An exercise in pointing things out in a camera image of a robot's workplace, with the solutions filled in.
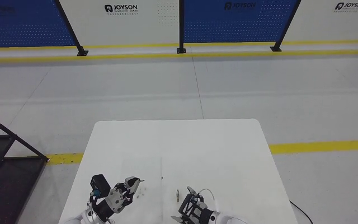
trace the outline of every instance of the wire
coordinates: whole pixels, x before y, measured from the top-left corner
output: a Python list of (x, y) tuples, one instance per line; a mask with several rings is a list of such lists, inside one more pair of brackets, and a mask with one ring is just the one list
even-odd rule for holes
[(214, 201), (214, 203), (215, 203), (215, 210), (216, 210), (216, 211), (215, 211), (215, 224), (216, 224), (216, 221), (218, 220), (218, 212), (219, 212), (218, 204), (217, 204), (216, 201), (215, 201), (215, 197), (214, 197), (213, 192), (212, 192), (209, 188), (204, 188), (204, 189), (202, 189), (201, 191), (199, 191), (198, 194), (200, 194), (203, 190), (209, 191), (210, 194), (211, 194), (211, 196), (213, 196), (213, 201)]
[(304, 212), (302, 211), (302, 209), (300, 209), (297, 205), (295, 205), (295, 203), (293, 203), (292, 201), (290, 201), (291, 204), (293, 204), (294, 207), (296, 207), (298, 210), (300, 210), (307, 218), (308, 220), (311, 222), (311, 224), (313, 224), (312, 220), (310, 219), (310, 217)]

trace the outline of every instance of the black metal post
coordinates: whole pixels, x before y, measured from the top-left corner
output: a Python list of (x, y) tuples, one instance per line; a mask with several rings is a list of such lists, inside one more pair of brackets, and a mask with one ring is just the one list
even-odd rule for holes
[(285, 37), (285, 35), (286, 35), (286, 33), (287, 33), (287, 30), (289, 29), (289, 27), (290, 27), (290, 25), (291, 25), (291, 22), (292, 22), (292, 20), (293, 20), (293, 17), (295, 16), (296, 11), (297, 11), (297, 9), (298, 9), (300, 3), (301, 3), (301, 0), (297, 0), (296, 4), (295, 4), (295, 6), (294, 6), (294, 8), (293, 8), (293, 10), (292, 10), (292, 13), (291, 13), (291, 15), (290, 15), (290, 17), (289, 17), (289, 20), (287, 21), (287, 23), (286, 23), (286, 25), (285, 25), (284, 31), (283, 31), (282, 34), (281, 34), (281, 37), (280, 37), (279, 41), (277, 41), (277, 42), (275, 43), (275, 46), (271, 46), (271, 47), (270, 47), (273, 52), (281, 52), (281, 51), (282, 51), (282, 50), (280, 49), (280, 46), (281, 46), (281, 44), (282, 44), (282, 41), (284, 40), (284, 37)]
[(33, 153), (35, 153), (36, 155), (40, 156), (41, 158), (43, 158), (45, 161), (49, 161), (49, 158), (47, 158), (44, 154), (42, 154), (41, 152), (39, 152), (37, 149), (33, 148), (33, 146), (31, 146), (30, 144), (28, 144), (27, 142), (25, 142), (25, 140), (23, 140), (22, 138), (20, 138), (19, 136), (17, 136), (17, 134), (15, 134), (14, 132), (10, 131), (8, 128), (6, 128), (4, 125), (0, 124), (0, 129), (3, 130), (5, 133), (7, 133), (11, 140), (14, 139), (14, 141), (18, 141), (21, 144), (23, 144), (23, 146), (25, 146), (26, 148), (28, 148), (29, 150), (31, 150)]
[(179, 48), (177, 54), (186, 53), (184, 48), (184, 0), (179, 0)]
[(69, 33), (71, 34), (71, 36), (72, 36), (72, 38), (73, 38), (73, 40), (74, 40), (74, 43), (75, 43), (76, 47), (77, 47), (77, 49), (78, 49), (78, 54), (77, 54), (77, 56), (86, 56), (86, 55), (88, 54), (88, 50), (84, 50), (83, 46), (81, 46), (81, 45), (79, 44), (79, 41), (78, 41), (78, 39), (77, 39), (77, 37), (76, 37), (76, 34), (74, 33), (74, 31), (73, 31), (73, 29), (72, 29), (72, 27), (71, 27), (71, 24), (70, 24), (69, 21), (68, 21), (68, 18), (67, 18), (67, 16), (66, 16), (66, 13), (65, 13), (65, 11), (64, 11), (63, 8), (62, 8), (62, 5), (61, 5), (61, 3), (60, 3), (60, 0), (54, 0), (54, 1), (55, 1), (55, 3), (56, 3), (56, 6), (57, 6), (58, 11), (59, 11), (60, 14), (61, 14), (61, 17), (63, 18), (63, 20), (64, 20), (64, 22), (65, 22), (65, 24), (66, 24), (66, 27), (67, 27)]

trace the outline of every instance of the black cable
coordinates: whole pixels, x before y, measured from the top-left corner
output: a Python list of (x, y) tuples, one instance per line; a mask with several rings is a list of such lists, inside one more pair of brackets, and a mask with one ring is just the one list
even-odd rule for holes
[(311, 222), (311, 224), (313, 224), (312, 220), (309, 218), (309, 216), (304, 212), (302, 211), (302, 209), (300, 209), (297, 205), (295, 205), (295, 203), (293, 203), (292, 201), (290, 201), (291, 204), (293, 204), (294, 207), (296, 207), (298, 210), (300, 210), (303, 214), (305, 214), (305, 216), (309, 219), (309, 221)]

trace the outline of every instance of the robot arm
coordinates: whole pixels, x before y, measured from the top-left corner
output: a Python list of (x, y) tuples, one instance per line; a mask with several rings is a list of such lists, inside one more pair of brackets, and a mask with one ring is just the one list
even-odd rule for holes
[(189, 194), (179, 208), (181, 216), (172, 216), (177, 222), (184, 224), (248, 224), (241, 218), (208, 209), (204, 198), (191, 187), (187, 188)]
[(114, 213), (120, 213), (130, 205), (133, 196), (138, 189), (140, 180), (134, 176), (126, 178), (124, 183), (117, 183), (113, 189), (109, 186), (107, 180), (102, 174), (92, 177), (91, 187), (87, 209), (79, 216), (72, 218), (64, 224), (104, 224), (106, 222), (114, 223), (109, 218)]

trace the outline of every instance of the blue wall panel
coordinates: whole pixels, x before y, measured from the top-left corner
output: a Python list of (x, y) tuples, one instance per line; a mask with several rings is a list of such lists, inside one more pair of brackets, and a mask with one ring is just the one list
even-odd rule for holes
[(296, 0), (185, 0), (184, 43), (278, 41)]
[(54, 0), (0, 0), (0, 47), (70, 45)]

